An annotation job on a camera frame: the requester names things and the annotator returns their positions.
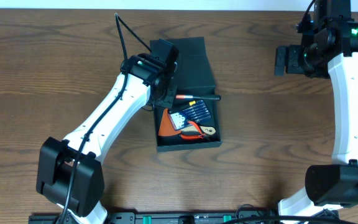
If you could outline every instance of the wooden table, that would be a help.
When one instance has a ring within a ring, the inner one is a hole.
[[[122,62],[115,12],[0,10],[0,223],[61,211],[35,191],[39,148],[74,130],[113,86]],[[224,143],[157,154],[152,114],[139,111],[105,160],[104,206],[274,207],[303,187],[310,165],[331,162],[331,82],[273,75],[276,47],[300,42],[294,25],[302,12],[118,13],[146,42],[205,37]],[[124,37],[129,55],[145,52]],[[358,206],[340,215],[358,222]]]

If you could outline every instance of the green indicator light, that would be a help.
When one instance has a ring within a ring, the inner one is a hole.
[[[352,29],[352,34],[357,35],[358,34],[358,29]]]

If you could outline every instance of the pliers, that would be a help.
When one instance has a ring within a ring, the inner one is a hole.
[[[187,121],[187,123],[191,124],[192,126],[182,129],[182,133],[180,137],[184,140],[196,140],[196,139],[209,139],[213,134],[215,134],[216,130],[212,127],[200,127],[194,121]],[[186,135],[183,134],[185,132],[193,132],[198,131],[199,135]]]

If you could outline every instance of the robotic arm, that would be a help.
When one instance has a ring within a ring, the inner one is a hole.
[[[316,216],[324,209],[358,205],[358,22],[350,0],[317,0],[314,21],[298,25],[301,45],[277,48],[275,75],[330,78],[334,90],[333,165],[311,166],[305,187],[280,201],[280,215]]]
[[[104,223],[108,213],[99,201],[104,190],[101,165],[111,145],[141,107],[171,108],[176,96],[170,80],[178,50],[160,39],[151,54],[127,59],[118,21],[140,39],[118,15],[116,20],[125,60],[112,90],[78,128],[62,141],[48,138],[40,150],[36,190],[64,208],[60,223],[65,211],[78,223]]]

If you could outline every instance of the green connector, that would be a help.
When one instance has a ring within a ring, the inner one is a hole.
[[[224,215],[223,216],[223,222],[228,222],[231,220],[231,215]]]
[[[143,217],[143,224],[152,224],[152,217]]]

